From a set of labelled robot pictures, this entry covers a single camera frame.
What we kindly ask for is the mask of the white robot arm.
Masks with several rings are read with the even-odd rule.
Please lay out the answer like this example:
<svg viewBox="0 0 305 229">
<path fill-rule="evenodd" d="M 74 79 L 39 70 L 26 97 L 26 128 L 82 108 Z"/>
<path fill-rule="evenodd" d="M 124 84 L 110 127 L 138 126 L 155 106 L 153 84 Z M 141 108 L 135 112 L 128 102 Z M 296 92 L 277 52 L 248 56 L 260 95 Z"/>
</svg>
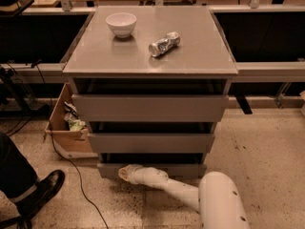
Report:
<svg viewBox="0 0 305 229">
<path fill-rule="evenodd" d="M 169 178 L 153 167 L 130 164 L 118 175 L 131 184 L 163 190 L 200 216 L 201 229 L 251 229 L 235 183 L 225 174 L 209 172 L 198 187 Z"/>
</svg>

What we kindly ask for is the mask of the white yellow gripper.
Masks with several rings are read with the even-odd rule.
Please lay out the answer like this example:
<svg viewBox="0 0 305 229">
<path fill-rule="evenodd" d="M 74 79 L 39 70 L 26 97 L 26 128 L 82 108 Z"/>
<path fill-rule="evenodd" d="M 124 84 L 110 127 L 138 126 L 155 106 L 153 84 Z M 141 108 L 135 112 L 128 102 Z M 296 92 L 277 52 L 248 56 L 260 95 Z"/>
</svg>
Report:
<svg viewBox="0 0 305 229">
<path fill-rule="evenodd" d="M 118 175 L 131 184 L 146 185 L 155 189 L 163 189 L 169 180 L 168 174 L 164 171 L 138 164 L 130 164 L 120 168 Z"/>
</svg>

